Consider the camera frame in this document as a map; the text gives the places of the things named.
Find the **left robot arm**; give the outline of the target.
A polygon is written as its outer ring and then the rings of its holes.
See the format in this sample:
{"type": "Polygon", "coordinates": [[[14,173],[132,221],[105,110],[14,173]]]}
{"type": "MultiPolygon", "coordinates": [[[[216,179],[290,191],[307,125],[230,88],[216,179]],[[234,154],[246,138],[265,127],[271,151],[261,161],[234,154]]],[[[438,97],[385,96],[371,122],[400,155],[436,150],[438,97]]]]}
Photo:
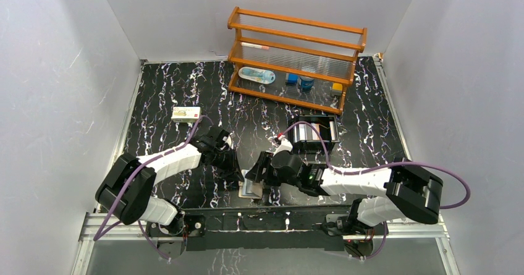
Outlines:
{"type": "Polygon", "coordinates": [[[178,235],[185,225],[181,209],[168,200],[152,197],[151,192],[167,178],[200,166],[214,167],[228,181],[243,179],[230,133],[212,126],[206,134],[159,153],[120,155],[97,189],[95,199],[125,225],[155,222],[167,234],[178,235]]]}

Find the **beige card holder wallet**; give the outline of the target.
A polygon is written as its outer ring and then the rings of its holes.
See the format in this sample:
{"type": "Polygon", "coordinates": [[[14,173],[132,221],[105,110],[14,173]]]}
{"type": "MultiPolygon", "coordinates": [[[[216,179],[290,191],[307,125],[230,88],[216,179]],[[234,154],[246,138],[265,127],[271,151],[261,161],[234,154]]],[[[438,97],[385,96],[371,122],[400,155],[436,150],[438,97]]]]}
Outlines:
{"type": "Polygon", "coordinates": [[[239,182],[239,198],[262,199],[263,184],[255,183],[249,179],[239,182]]]}

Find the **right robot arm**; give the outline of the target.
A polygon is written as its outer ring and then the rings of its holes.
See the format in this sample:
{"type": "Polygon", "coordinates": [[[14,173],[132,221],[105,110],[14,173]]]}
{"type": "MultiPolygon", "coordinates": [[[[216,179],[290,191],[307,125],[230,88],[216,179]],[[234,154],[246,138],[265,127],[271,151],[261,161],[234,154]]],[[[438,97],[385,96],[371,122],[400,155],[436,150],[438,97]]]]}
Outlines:
{"type": "Polygon", "coordinates": [[[250,170],[242,171],[242,177],[242,198],[260,199],[264,186],[281,184],[297,187],[311,197],[363,195],[353,201],[347,218],[349,229],[356,234],[393,219],[422,224],[439,220],[443,181],[411,161],[374,168],[330,168],[306,163],[289,151],[262,152],[250,170]]]}

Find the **black card box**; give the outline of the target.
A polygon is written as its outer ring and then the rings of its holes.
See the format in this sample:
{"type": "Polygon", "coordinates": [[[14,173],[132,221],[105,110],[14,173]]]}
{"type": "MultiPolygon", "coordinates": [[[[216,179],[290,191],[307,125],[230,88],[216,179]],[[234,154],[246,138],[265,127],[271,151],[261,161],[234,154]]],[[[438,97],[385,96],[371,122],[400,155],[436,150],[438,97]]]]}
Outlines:
{"type": "Polygon", "coordinates": [[[287,138],[295,154],[330,153],[340,143],[335,115],[301,115],[288,122],[287,138]]]}

